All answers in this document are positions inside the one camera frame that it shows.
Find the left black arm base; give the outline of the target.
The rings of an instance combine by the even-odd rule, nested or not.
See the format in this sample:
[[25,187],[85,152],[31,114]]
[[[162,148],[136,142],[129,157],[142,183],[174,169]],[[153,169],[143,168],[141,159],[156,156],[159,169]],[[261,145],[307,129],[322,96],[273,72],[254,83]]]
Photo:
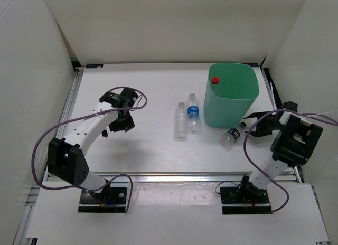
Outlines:
[[79,213],[126,213],[128,207],[128,183],[111,183],[101,193],[82,190]]

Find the red label plastic bottle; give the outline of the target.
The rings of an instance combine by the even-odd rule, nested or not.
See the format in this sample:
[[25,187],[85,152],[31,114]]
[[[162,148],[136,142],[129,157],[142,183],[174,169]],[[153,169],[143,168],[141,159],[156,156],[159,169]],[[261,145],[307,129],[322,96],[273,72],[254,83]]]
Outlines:
[[221,87],[219,85],[220,79],[218,77],[213,77],[211,79],[211,90],[215,96],[220,96]]

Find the clear unlabelled plastic bottle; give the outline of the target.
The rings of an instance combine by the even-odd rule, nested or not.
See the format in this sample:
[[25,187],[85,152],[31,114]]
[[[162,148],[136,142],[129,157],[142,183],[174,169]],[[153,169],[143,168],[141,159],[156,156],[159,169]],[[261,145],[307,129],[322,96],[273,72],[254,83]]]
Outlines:
[[180,101],[175,109],[175,120],[174,120],[174,138],[177,141],[186,141],[186,110],[184,101]]

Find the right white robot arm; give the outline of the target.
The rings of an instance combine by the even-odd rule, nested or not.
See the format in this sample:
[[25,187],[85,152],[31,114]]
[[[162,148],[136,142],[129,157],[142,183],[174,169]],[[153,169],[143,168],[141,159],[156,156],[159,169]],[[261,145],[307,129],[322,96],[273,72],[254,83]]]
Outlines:
[[256,196],[262,196],[271,179],[281,172],[297,165],[305,165],[310,159],[323,128],[288,112],[270,114],[260,119],[266,112],[254,112],[246,118],[256,118],[258,124],[250,135],[263,137],[279,131],[270,151],[272,156],[265,161],[259,170],[254,170],[249,176],[242,178],[237,196],[242,202],[248,203]]

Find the pepsi label plastic bottle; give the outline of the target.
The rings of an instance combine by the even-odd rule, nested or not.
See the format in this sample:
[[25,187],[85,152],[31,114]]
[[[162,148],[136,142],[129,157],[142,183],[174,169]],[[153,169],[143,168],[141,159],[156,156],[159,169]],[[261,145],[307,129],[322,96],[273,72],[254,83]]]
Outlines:
[[221,145],[225,149],[231,149],[233,144],[242,136],[244,129],[246,128],[246,123],[241,122],[237,127],[230,128],[223,136],[221,137]]

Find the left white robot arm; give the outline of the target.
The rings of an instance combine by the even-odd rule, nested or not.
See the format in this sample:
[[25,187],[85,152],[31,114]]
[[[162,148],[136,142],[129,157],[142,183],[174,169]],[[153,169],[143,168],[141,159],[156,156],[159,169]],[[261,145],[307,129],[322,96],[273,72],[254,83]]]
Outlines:
[[48,172],[63,181],[92,191],[99,203],[110,199],[107,180],[89,170],[85,155],[97,139],[108,137],[108,132],[127,132],[135,127],[128,108],[134,106],[138,94],[125,87],[121,93],[106,92],[96,104],[93,116],[62,139],[53,138],[48,145]]

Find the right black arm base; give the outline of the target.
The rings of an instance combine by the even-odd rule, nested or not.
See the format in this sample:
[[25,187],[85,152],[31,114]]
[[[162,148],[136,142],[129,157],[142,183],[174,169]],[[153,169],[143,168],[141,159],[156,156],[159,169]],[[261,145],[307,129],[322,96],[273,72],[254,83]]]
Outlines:
[[214,191],[221,197],[223,215],[272,214],[267,191],[254,187],[248,175],[239,184],[221,182]]

